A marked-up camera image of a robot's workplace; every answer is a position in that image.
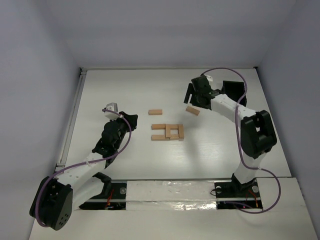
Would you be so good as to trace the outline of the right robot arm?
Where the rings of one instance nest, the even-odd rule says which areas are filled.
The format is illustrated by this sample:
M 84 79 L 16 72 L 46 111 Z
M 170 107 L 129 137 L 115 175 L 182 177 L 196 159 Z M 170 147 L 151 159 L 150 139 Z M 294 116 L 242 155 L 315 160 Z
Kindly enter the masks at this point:
M 235 124 L 240 164 L 232 175 L 237 185 L 247 185 L 256 177 L 266 153 L 277 143 L 277 136 L 270 114 L 266 110 L 255 111 L 242 105 L 247 94 L 247 83 L 241 82 L 242 94 L 233 100 L 222 90 L 211 88 L 206 75 L 191 80 L 184 103 L 219 113 Z

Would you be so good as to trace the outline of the wooden block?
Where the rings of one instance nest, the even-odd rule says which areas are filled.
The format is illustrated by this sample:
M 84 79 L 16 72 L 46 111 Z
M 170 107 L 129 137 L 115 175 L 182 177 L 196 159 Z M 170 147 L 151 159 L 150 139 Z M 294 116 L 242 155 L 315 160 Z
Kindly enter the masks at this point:
M 172 135 L 171 135 L 171 130 L 172 130 L 171 124 L 166 124 L 166 125 L 165 125 L 165 138 L 166 138 L 167 140 L 170 140 L 171 137 L 172 137 Z
M 157 123 L 157 124 L 152 124 L 151 125 L 152 130 L 165 130 L 166 129 L 166 124 L 165 123 Z
M 170 140 L 178 140 L 180 137 L 179 137 L 179 135 L 178 134 L 172 134 L 171 136 L 170 136 Z
M 198 109 L 191 107 L 191 106 L 187 106 L 185 110 L 193 115 L 196 115 L 196 116 L 198 116 L 200 114 L 200 111 Z
M 163 114 L 163 110 L 162 109 L 150 109 L 148 111 L 148 114 L 150 116 L 159 116 L 159 115 L 162 115 Z
M 184 125 L 179 124 L 178 125 L 178 139 L 183 140 L 185 138 L 185 133 L 184 133 Z
M 165 135 L 155 134 L 151 136 L 152 141 L 165 141 L 166 139 Z
M 179 128 L 179 125 L 178 125 L 178 124 L 171 124 L 171 125 L 170 125 L 170 129 L 177 130 L 178 128 Z

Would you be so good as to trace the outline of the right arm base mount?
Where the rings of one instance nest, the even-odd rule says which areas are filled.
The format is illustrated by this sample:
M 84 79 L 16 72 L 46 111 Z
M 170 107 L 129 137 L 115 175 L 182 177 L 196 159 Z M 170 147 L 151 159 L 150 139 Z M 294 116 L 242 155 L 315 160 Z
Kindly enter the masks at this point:
M 246 186 L 238 192 L 232 189 L 231 181 L 215 182 L 210 194 L 215 197 L 218 210 L 263 209 L 260 190 L 256 180 L 252 185 Z

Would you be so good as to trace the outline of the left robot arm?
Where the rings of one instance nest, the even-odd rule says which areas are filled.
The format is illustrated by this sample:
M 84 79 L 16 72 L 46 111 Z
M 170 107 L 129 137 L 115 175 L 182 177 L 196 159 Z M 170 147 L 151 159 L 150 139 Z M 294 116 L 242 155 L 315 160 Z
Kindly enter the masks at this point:
M 87 200 L 112 195 L 112 180 L 102 171 L 127 147 L 122 142 L 137 128 L 138 115 L 112 110 L 108 113 L 115 118 L 104 125 L 101 138 L 89 155 L 40 182 L 29 214 L 41 227 L 58 231 Z

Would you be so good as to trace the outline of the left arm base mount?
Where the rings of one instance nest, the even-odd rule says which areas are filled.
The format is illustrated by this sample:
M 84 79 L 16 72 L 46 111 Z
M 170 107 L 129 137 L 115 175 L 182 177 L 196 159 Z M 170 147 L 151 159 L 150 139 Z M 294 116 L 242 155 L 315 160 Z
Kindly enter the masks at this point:
M 104 188 L 101 194 L 93 196 L 79 206 L 81 210 L 126 210 L 127 182 L 111 183 L 109 192 Z

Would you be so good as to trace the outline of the black plastic bin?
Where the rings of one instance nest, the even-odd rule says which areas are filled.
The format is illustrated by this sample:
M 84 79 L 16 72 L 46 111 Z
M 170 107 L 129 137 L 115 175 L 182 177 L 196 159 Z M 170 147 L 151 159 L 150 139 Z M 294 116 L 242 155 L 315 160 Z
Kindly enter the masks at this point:
M 245 84 L 239 81 L 224 80 L 222 82 L 221 93 L 237 102 L 245 93 Z

